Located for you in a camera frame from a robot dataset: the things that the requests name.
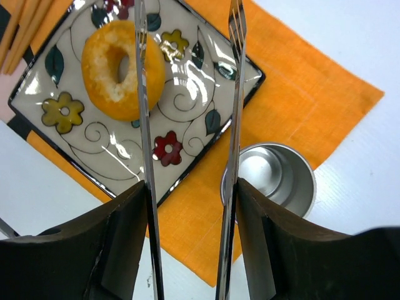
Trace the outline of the metal tongs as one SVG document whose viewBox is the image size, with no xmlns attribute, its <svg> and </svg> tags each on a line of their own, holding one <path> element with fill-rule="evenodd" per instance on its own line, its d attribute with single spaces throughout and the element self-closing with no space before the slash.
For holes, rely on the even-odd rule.
<svg viewBox="0 0 400 300">
<path fill-rule="evenodd" d="M 147 222 L 152 262 L 154 297 L 164 299 L 161 247 L 159 238 L 158 212 L 152 158 L 151 131 L 149 124 L 148 95 L 146 86 L 145 56 L 148 25 L 144 1 L 134 4 L 135 52 L 137 68 L 137 96 L 141 130 L 144 182 L 146 185 Z M 231 49 L 236 62 L 234 101 L 231 122 L 229 159 L 226 169 L 226 186 L 219 262 L 217 272 L 216 299 L 229 299 L 231 286 L 231 265 L 233 261 L 233 238 L 238 193 L 238 170 L 241 137 L 241 117 L 244 97 L 244 67 L 246 60 L 246 17 L 242 1 L 231 1 L 228 18 Z"/>
</svg>

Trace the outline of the orange bagel bread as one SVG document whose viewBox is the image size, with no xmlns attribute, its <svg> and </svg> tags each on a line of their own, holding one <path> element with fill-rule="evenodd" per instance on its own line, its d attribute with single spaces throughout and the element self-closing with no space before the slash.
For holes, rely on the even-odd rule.
<svg viewBox="0 0 400 300">
<path fill-rule="evenodd" d="M 110 22 L 86 41 L 81 56 L 91 102 L 117 121 L 139 119 L 136 35 L 132 21 Z"/>
</svg>

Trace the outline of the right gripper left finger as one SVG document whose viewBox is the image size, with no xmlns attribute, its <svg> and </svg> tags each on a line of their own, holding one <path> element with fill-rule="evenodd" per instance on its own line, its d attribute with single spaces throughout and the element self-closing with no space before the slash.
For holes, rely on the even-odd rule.
<svg viewBox="0 0 400 300">
<path fill-rule="evenodd" d="M 37 236 L 1 241 L 1 299 L 131 299 L 147 226 L 144 183 Z"/>
</svg>

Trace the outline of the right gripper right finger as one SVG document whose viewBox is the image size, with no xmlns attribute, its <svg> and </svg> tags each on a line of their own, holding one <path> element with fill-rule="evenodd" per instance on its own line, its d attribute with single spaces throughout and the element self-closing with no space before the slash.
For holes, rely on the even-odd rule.
<svg viewBox="0 0 400 300">
<path fill-rule="evenodd" d="M 399 228 L 347 235 L 238 181 L 237 221 L 251 299 L 398 299 Z"/>
</svg>

